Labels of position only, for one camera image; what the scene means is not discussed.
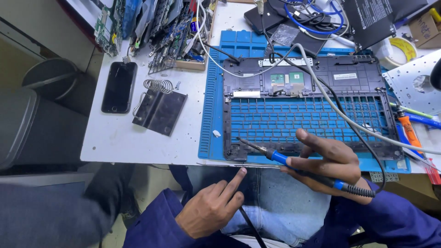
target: smartphone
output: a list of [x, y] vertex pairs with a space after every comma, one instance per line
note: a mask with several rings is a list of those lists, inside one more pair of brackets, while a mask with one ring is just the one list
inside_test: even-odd
[[129, 112], [137, 69], [138, 66], [135, 62], [127, 64], [113, 62], [110, 65], [103, 103], [101, 105], [102, 112], [114, 114]]

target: blue sleeve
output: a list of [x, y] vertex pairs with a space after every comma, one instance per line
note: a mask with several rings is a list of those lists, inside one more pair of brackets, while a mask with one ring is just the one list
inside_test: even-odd
[[[378, 189], [367, 182], [371, 189]], [[348, 199], [342, 202], [353, 210], [354, 219], [372, 240], [389, 248], [428, 248], [441, 244], [441, 222], [400, 196], [382, 191], [367, 205]]]
[[127, 230], [124, 248], [185, 248], [195, 239], [178, 226], [175, 217], [182, 204], [169, 188], [163, 190]]

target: soldering iron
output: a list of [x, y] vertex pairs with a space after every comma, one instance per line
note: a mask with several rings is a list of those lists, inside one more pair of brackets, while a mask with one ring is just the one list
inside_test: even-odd
[[283, 164], [284, 166], [295, 170], [295, 172], [297, 174], [299, 174], [303, 177], [309, 177], [309, 178], [311, 178], [321, 184], [324, 184], [330, 188], [336, 188], [336, 189], [341, 190], [343, 192], [348, 192], [348, 193], [351, 193], [354, 195], [360, 195], [360, 196], [365, 196], [365, 197], [375, 197], [375, 191], [373, 191], [373, 190], [359, 188], [357, 186], [345, 183], [342, 180], [336, 179], [333, 177], [325, 177], [322, 175], [314, 174], [309, 171], [295, 169], [295, 168], [286, 164], [286, 159], [288, 158], [287, 156], [279, 153], [277, 150], [275, 150], [273, 148], [260, 147], [256, 144], [246, 140], [246, 139], [242, 139], [239, 137], [236, 137], [236, 139], [238, 139], [238, 140], [240, 140], [240, 142], [258, 150], [261, 154], [265, 155], [265, 157], [267, 159], [279, 162], [279, 163]]

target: orange screwdriver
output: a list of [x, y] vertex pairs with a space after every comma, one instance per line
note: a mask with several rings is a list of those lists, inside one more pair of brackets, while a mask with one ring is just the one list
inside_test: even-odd
[[406, 132], [407, 139], [409, 140], [409, 143], [415, 147], [422, 148], [422, 145], [418, 138], [416, 137], [415, 131], [413, 130], [412, 124], [409, 120], [409, 116], [406, 116], [404, 114], [404, 110], [397, 105], [398, 110], [396, 111], [396, 117], [401, 122], [401, 125], [404, 128], [404, 131]]

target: blue cable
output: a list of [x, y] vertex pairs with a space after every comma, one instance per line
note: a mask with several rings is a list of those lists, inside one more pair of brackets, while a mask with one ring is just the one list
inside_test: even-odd
[[311, 8], [312, 8], [313, 10], [315, 10], [315, 11], [317, 11], [317, 12], [319, 12], [319, 13], [327, 14], [327, 15], [337, 15], [338, 13], [341, 13], [341, 12], [342, 12], [342, 10], [337, 11], [335, 8], [334, 8], [334, 10], [335, 10], [336, 12], [325, 12], [325, 11], [323, 11], [323, 10], [321, 10], [321, 9], [318, 9], [318, 8], [317, 8], [315, 5], [313, 5], [313, 4], [311, 4], [310, 6], [311, 6]]
[[331, 7], [336, 11], [337, 15], [340, 17], [340, 20], [341, 20], [340, 26], [336, 30], [332, 30], [332, 31], [317, 31], [317, 30], [313, 30], [313, 29], [311, 29], [309, 27], [306, 27], [306, 26], [300, 24], [296, 19], [294, 19], [294, 17], [292, 17], [291, 13], [288, 10], [288, 5], [287, 4], [284, 5], [284, 8], [285, 8], [286, 14], [291, 19], [291, 21], [293, 21], [299, 27], [304, 28], [305, 30], [307, 30], [307, 31], [309, 31], [311, 33], [314, 33], [314, 34], [335, 34], [336, 32], [338, 32], [341, 29], [341, 27], [343, 27], [344, 19], [343, 19], [343, 16], [340, 14], [340, 12], [337, 11], [337, 9], [335, 8], [334, 4], [332, 2], [330, 4], [331, 4]]

